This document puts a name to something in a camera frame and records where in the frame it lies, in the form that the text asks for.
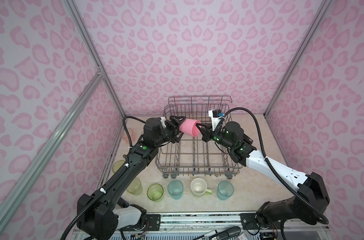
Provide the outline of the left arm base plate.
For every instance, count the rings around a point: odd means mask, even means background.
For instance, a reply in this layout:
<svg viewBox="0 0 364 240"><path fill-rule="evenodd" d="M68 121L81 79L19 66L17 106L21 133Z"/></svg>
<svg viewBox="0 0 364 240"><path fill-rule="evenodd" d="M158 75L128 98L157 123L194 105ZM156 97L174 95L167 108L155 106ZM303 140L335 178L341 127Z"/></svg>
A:
<svg viewBox="0 0 364 240"><path fill-rule="evenodd" d="M123 228L124 232L144 232L159 231L161 225L160 214L147 214L145 219L140 220L136 226L127 226Z"/></svg>

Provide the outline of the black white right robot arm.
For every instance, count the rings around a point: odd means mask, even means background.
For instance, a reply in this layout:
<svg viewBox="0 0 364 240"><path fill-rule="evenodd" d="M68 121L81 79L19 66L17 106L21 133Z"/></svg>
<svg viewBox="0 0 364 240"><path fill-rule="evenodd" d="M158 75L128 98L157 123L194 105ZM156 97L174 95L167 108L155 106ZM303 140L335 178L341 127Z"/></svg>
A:
<svg viewBox="0 0 364 240"><path fill-rule="evenodd" d="M288 199L262 204L255 215L256 225L265 229L279 222L283 230L285 222L292 219L299 219L312 226L318 223L328 225L329 219L324 212L330 198L323 178L317 173L297 171L268 157L257 118L250 110L241 108L255 122L260 148L254 147L253 140L245 134L239 123L225 122L226 117L237 110L233 108L226 113L211 110L209 124L196 123L193 126L200 131L204 142L214 141L223 147L234 163L260 172L292 194Z"/></svg>

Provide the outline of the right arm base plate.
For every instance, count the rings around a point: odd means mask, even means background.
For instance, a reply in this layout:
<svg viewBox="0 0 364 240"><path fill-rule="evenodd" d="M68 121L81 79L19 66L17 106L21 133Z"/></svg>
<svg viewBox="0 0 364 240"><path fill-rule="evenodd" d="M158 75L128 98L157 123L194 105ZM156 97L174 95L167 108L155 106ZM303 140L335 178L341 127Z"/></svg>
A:
<svg viewBox="0 0 364 240"><path fill-rule="evenodd" d="M255 213L243 213L240 214L241 224L243 230L252 231L280 231L280 222L269 223L265 227L260 227L260 224L257 222Z"/></svg>

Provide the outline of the cream green-handled mug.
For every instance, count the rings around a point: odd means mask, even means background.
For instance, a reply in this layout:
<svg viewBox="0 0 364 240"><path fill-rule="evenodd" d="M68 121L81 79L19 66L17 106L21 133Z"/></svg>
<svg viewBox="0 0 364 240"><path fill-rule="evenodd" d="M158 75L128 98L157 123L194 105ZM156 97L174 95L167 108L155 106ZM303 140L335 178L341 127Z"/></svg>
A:
<svg viewBox="0 0 364 240"><path fill-rule="evenodd" d="M208 189L208 185L204 179L195 178L191 181L190 185L192 194L196 198L203 197L205 195L212 195L213 191Z"/></svg>

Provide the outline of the pink plastic cup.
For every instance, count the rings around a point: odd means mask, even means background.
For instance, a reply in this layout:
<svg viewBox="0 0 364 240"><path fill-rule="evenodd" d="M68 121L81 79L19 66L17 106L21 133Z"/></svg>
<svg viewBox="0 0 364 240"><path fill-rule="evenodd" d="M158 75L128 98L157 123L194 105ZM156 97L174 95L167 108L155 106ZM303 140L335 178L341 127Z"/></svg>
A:
<svg viewBox="0 0 364 240"><path fill-rule="evenodd" d="M185 119L182 124L179 127L179 130L189 136L192 137L198 137L200 135L200 130L199 128L196 126L196 124L200 124L201 122L198 120L193 120L193 119Z"/></svg>

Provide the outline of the teal textured plastic cup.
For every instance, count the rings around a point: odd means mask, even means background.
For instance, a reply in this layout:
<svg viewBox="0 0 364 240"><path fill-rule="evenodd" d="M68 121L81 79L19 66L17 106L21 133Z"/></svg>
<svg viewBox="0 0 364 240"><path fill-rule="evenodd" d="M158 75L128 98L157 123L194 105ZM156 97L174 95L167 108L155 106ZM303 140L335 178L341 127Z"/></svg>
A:
<svg viewBox="0 0 364 240"><path fill-rule="evenodd" d="M229 199L235 192L234 186L229 181L221 181L217 187L217 196L221 201Z"/></svg>

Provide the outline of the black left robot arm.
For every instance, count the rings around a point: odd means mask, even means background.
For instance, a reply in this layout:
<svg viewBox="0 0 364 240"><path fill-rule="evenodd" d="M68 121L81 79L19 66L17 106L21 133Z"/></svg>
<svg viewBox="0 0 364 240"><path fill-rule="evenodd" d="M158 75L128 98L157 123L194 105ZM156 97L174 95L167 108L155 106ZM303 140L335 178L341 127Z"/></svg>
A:
<svg viewBox="0 0 364 240"><path fill-rule="evenodd" d="M178 143L183 133L180 126L186 117L149 118L144 121L143 134L129 152L125 163L93 194L83 194L77 202L77 215L69 223L61 238L65 240L74 226L96 240L108 240L119 224L114 209L124 191L168 143Z"/></svg>

